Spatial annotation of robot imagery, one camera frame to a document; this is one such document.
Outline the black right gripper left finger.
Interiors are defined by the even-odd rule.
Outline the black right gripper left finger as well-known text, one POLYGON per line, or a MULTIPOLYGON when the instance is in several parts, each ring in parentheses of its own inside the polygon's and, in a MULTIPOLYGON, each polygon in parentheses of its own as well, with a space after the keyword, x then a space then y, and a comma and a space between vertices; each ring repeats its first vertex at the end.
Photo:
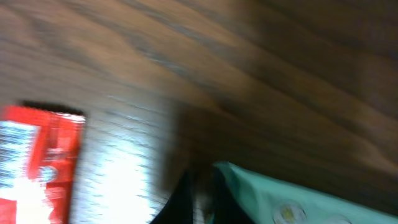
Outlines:
POLYGON ((186 171, 164 205, 150 224, 193 224, 193 180, 186 171))

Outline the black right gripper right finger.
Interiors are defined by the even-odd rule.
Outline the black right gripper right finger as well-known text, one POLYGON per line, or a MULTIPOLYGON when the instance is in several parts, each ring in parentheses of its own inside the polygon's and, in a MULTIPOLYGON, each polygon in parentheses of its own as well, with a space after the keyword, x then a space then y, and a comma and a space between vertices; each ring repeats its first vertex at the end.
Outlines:
POLYGON ((233 198, 224 175, 217 168, 213 169, 212 184, 213 224, 254 224, 233 198))

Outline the white teal wipes packet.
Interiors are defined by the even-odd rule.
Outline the white teal wipes packet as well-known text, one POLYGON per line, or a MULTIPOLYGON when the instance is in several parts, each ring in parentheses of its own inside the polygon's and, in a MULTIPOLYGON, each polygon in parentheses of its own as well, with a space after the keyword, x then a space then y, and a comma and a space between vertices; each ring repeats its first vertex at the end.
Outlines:
POLYGON ((233 198, 254 223, 395 224, 397 217, 340 198, 217 162, 233 198))

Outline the red snack stick packet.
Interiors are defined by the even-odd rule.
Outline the red snack stick packet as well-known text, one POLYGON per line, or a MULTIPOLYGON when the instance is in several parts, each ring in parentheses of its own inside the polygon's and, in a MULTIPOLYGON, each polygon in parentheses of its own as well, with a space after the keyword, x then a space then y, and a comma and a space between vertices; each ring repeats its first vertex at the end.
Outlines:
POLYGON ((1 224, 67 224, 86 117, 42 103, 1 119, 1 224))

